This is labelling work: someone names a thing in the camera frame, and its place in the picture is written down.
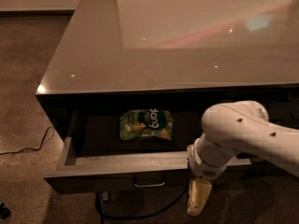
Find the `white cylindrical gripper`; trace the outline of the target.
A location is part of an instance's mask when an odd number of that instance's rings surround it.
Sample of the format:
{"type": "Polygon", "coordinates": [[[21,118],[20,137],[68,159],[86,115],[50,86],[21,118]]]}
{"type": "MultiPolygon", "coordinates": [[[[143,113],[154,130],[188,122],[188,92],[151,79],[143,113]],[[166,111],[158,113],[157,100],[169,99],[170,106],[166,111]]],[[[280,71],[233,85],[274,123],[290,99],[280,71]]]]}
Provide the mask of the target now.
{"type": "Polygon", "coordinates": [[[202,213],[212,190],[208,180],[219,178],[226,167],[213,167],[206,164],[197,154],[195,145],[188,145],[187,153],[188,166],[197,177],[189,182],[187,214],[196,217],[202,213]]]}

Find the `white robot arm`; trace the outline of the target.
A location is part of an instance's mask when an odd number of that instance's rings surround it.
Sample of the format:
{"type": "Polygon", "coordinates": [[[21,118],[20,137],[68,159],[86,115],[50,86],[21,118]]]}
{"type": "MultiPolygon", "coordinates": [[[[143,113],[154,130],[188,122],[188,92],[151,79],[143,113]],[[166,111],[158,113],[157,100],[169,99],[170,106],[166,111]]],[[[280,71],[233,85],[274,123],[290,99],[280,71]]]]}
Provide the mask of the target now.
{"type": "Polygon", "coordinates": [[[260,103],[213,105],[204,112],[201,126],[202,135],[188,146],[188,165],[194,174],[189,183],[188,215],[201,214],[211,182],[240,153],[264,159],[299,176],[299,131],[271,123],[260,103]]]}

